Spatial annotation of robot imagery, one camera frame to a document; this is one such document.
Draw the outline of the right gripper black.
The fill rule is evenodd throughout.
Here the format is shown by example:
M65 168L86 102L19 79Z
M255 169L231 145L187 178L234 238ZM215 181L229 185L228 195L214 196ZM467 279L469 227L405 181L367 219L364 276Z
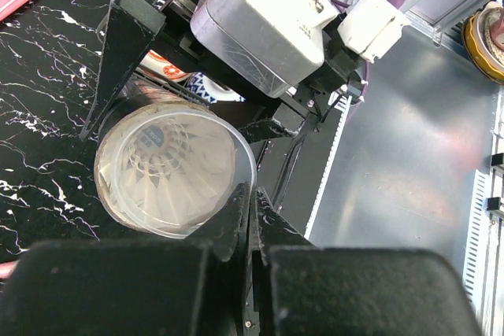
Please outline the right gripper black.
M323 29L324 63L295 84L294 95L272 69L226 33L217 33L217 50L212 52L194 37L188 20L171 9L165 14L167 24L151 49L180 70L200 72L236 92L240 102L218 100L212 110L231 124L247 124L238 131L248 143L294 138L307 119L322 124L343 99L351 105L364 99L366 76L357 70L366 63L344 46L337 31L345 13Z

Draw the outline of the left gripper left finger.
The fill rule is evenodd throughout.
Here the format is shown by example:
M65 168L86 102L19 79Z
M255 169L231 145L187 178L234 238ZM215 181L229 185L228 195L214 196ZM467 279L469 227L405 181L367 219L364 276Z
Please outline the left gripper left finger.
M4 335L241 335L250 187L184 239L45 241L1 295Z

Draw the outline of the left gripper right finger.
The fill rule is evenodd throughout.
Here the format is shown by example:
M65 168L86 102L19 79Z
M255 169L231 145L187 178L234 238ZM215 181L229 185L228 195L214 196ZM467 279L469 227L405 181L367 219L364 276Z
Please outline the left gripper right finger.
M316 247L263 190L250 202L263 335L479 335L458 273L426 249Z

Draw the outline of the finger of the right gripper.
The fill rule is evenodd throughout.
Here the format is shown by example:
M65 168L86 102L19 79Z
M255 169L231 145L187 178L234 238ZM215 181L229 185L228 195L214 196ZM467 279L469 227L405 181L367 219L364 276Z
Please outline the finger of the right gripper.
M111 0L97 88L80 139L102 122L164 26L165 15L146 0Z

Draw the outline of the pink badminton racket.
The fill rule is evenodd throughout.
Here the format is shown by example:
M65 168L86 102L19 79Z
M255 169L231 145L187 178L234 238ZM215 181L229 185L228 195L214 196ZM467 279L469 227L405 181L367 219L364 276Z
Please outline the pink badminton racket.
M0 280L7 280L12 275L16 266L16 261L0 263Z

